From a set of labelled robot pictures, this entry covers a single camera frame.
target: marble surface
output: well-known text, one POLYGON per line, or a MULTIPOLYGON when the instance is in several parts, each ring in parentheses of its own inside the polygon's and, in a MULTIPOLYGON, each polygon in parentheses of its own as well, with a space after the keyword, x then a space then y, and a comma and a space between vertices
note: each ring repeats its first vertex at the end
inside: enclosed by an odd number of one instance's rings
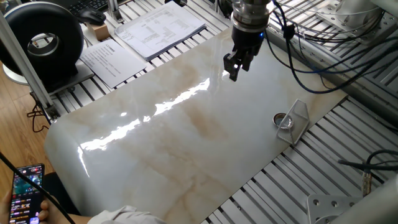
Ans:
MULTIPOLYGON (((232 82, 223 71, 230 35, 228 29, 51 125, 46 153, 83 215, 133 205, 168 223, 200 223, 287 148, 276 138, 276 113, 299 98, 313 124, 346 96, 301 89, 266 43, 250 71, 232 82)), ((323 88, 318 75, 300 77, 323 88)))

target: phone screen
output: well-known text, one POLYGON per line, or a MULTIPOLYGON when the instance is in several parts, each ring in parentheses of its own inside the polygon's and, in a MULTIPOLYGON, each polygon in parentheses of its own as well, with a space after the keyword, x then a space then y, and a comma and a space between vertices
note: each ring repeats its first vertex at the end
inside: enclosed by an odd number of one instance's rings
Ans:
MULTIPOLYGON (((42 186, 44 165, 21 167, 18 170, 37 185, 42 186)), ((14 174, 12 181, 12 197, 10 224, 39 224, 42 194, 30 184, 14 174)))

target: metal grating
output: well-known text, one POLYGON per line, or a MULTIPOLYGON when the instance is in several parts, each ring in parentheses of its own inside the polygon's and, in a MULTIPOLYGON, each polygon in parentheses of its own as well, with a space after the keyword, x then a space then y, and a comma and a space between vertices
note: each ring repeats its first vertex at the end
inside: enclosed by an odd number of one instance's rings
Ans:
MULTIPOLYGON (((362 173, 337 163, 361 162, 378 149, 398 150, 398 135, 352 98, 310 128, 201 224, 308 223, 311 194, 361 197, 362 173)), ((375 161, 397 159, 383 155, 375 161)), ((373 190, 397 175, 375 172, 373 190)))

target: metal clamp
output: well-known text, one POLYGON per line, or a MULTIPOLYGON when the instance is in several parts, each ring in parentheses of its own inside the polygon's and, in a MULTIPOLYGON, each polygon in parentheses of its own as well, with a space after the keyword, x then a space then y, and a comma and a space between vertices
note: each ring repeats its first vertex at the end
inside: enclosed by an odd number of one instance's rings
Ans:
POLYGON ((117 0, 108 0, 108 12, 111 17, 118 23, 124 22, 122 15, 119 11, 119 5, 117 0))

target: black wire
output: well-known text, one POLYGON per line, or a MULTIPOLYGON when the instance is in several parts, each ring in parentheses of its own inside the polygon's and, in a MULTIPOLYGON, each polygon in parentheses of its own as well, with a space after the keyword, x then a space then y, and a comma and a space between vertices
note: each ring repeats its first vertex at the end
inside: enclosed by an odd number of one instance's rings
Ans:
POLYGON ((372 154, 369 155, 368 159, 366 160, 366 164, 370 164, 371 160, 373 159, 374 156, 376 156, 378 154, 382 154, 382 153, 388 153, 388 154, 392 154, 392 155, 397 155, 398 156, 398 152, 397 151, 388 150, 388 149, 377 150, 376 152, 373 152, 372 154))
POLYGON ((223 13, 224 17, 230 19, 231 15, 228 14, 227 12, 224 12, 224 9, 221 7, 220 0, 217 0, 217 5, 220 11, 223 13))
POLYGON ((22 180, 26 181, 28 184, 36 188, 40 193, 44 194, 47 199, 49 199, 57 209, 60 210, 62 215, 71 223, 75 224, 75 222, 70 218, 68 213, 61 207, 61 205, 47 192, 45 191, 41 186, 37 185, 35 182, 31 181, 28 177, 26 177, 24 174, 22 174, 17 168, 14 167, 14 165, 0 152, 0 159, 5 163, 10 170, 12 170, 15 174, 17 174, 22 180))
POLYGON ((303 38, 308 39, 308 40, 312 40, 312 41, 316 41, 316 42, 325 42, 325 43, 344 43, 344 42, 349 42, 352 40, 356 40, 358 38, 361 38, 367 34, 369 34, 370 32, 372 32, 373 29, 375 29, 379 23, 381 22, 383 16, 384 16, 385 11, 383 11, 378 17, 377 19, 375 19, 375 21, 372 23, 371 26, 369 26, 368 29, 366 29, 366 31, 364 31, 362 34, 356 36, 356 37, 347 37, 347 38, 343 38, 343 39, 325 39, 323 37, 316 37, 313 35, 308 35, 305 34, 303 36, 303 38))
POLYGON ((41 110, 39 110, 38 102, 36 102, 35 106, 32 109, 32 112, 27 113, 26 116, 28 118, 33 118, 32 119, 32 130, 33 130, 34 133, 39 133, 39 132, 43 131, 44 128, 47 128, 47 129, 49 128, 49 127, 47 127, 45 125, 42 125, 42 128, 40 130, 38 130, 38 131, 35 130, 35 119, 36 119, 36 117, 37 116, 45 116, 43 114, 43 112, 41 110))
MULTIPOLYGON (((282 15, 282 18, 283 18, 284 26, 286 27, 287 22, 286 22, 286 18, 285 18, 285 13, 284 13, 284 11, 282 10, 281 6, 279 5, 279 3, 278 3, 276 0, 273 0, 273 2, 274 2, 274 4, 277 6, 277 8, 279 9, 279 11, 280 11, 280 13, 281 13, 281 15, 282 15)), ((358 74, 356 74, 356 75, 354 75, 353 77, 349 78, 347 81, 343 82, 342 84, 340 84, 340 85, 338 85, 338 86, 336 86, 336 87, 334 87, 334 88, 331 88, 331 89, 329 89, 329 90, 317 91, 317 90, 311 90, 311 89, 309 89, 308 87, 306 87, 306 86, 300 81, 300 79, 298 78, 297 74, 295 73, 295 69, 294 69, 294 66, 293 66, 292 52, 291 52, 289 43, 290 43, 290 40, 289 40, 289 39, 286 39, 287 54, 288 54, 288 56, 289 56, 289 64, 290 64, 290 69, 291 69, 291 71, 292 71, 292 74, 293 74, 294 78, 296 79, 297 83, 298 83, 303 89, 307 90, 307 91, 310 92, 310 93, 314 93, 314 94, 331 93, 331 92, 333 92, 333 91, 339 90, 339 89, 341 89, 341 88, 344 88, 344 87, 346 87, 346 86, 352 84, 352 83, 355 82, 357 79, 361 78, 361 77, 365 74, 365 71, 369 70, 373 65, 375 65, 378 61, 380 61, 380 59, 384 58, 386 55, 389 55, 389 54, 391 54, 391 53, 393 53, 393 52, 395 52, 395 51, 397 50, 397 47, 396 47, 396 46, 395 46, 395 47, 392 47, 392 48, 389 48, 389 49, 388 49, 386 52, 384 52, 383 54, 381 54, 381 55, 379 55, 378 57, 375 57, 374 59, 372 59, 372 60, 366 62, 367 65, 365 66, 364 69, 362 69, 358 74)))
POLYGON ((372 164, 358 164, 356 162, 348 162, 344 160, 339 160, 339 164, 351 166, 361 170, 388 170, 388 171, 396 171, 398 170, 398 166, 380 166, 380 165, 372 165, 372 164))
MULTIPOLYGON (((269 41, 267 32, 265 32, 265 35, 266 35, 266 39, 267 39, 267 43, 268 43, 269 49, 270 49, 272 55, 275 57, 275 59, 277 59, 277 60, 278 60, 282 65, 284 65, 285 67, 291 68, 291 67, 290 67, 289 65, 287 65, 285 62, 283 62, 278 56, 276 56, 274 50, 272 49, 272 46, 271 46, 271 43, 270 43, 270 41, 269 41)), ((366 54, 367 52, 369 52, 369 51, 372 50, 373 48, 377 47, 378 45, 381 45, 381 44, 384 44, 384 43, 386 43, 386 42, 390 42, 390 41, 393 41, 393 40, 398 40, 398 37, 391 37, 391 38, 388 38, 388 39, 386 39, 386 40, 384 40, 384 41, 382 41, 382 42, 379 42, 379 43, 376 44, 376 45, 372 45, 372 46, 370 46, 370 47, 368 47, 368 48, 366 48, 366 49, 362 49, 362 50, 360 50, 359 52, 356 52, 355 54, 350 55, 350 56, 346 57, 345 59, 343 59, 343 60, 341 60, 341 61, 339 61, 339 62, 337 62, 337 63, 335 63, 335 64, 333 64, 333 65, 330 65, 330 66, 327 67, 327 68, 323 68, 323 69, 319 69, 319 70, 314 70, 314 71, 303 71, 303 70, 299 70, 299 69, 296 69, 296 68, 294 68, 294 70, 295 70, 296 72, 300 72, 300 73, 321 73, 321 72, 325 72, 325 73, 330 73, 330 74, 342 74, 342 73, 345 73, 345 72, 350 72, 350 71, 356 70, 357 68, 364 67, 364 66, 368 65, 369 63, 378 62, 378 61, 379 61, 381 58, 383 58, 384 56, 375 57, 375 58, 371 59, 370 61, 363 62, 363 63, 361 63, 361 64, 359 64, 359 65, 357 65, 357 66, 355 66, 355 67, 351 67, 351 68, 346 69, 346 70, 341 70, 341 71, 337 71, 337 72, 331 72, 331 71, 328 71, 328 70, 331 69, 331 68, 336 67, 336 66, 339 65, 339 64, 342 64, 342 63, 346 62, 347 60, 349 60, 349 59, 351 59, 351 58, 353 58, 353 57, 355 57, 355 56, 358 56, 358 55, 361 55, 361 54, 366 54)), ((378 70, 380 70, 380 69, 382 69, 382 68, 384 68, 384 67, 379 67, 379 68, 373 70, 372 72, 378 71, 378 70)))
POLYGON ((390 162, 398 162, 398 161, 384 161, 384 162, 378 162, 377 164, 371 164, 371 165, 381 165, 381 164, 386 164, 390 162))
POLYGON ((397 151, 393 151, 393 150, 388 150, 388 149, 381 149, 381 150, 377 150, 376 152, 373 152, 372 154, 370 154, 368 156, 368 158, 366 159, 365 164, 359 164, 356 162, 348 162, 348 161, 344 161, 344 160, 339 160, 338 163, 339 164, 343 164, 343 165, 347 165, 347 166, 351 166, 357 169, 361 169, 364 172, 370 174, 370 170, 391 170, 391 171, 397 171, 398 170, 398 166, 380 166, 380 164, 386 163, 386 162, 390 162, 390 161, 384 161, 378 164, 371 164, 371 160, 373 157, 375 157, 378 154, 382 154, 382 153, 388 153, 388 154, 392 154, 392 155, 397 155, 398 156, 398 152, 397 151))

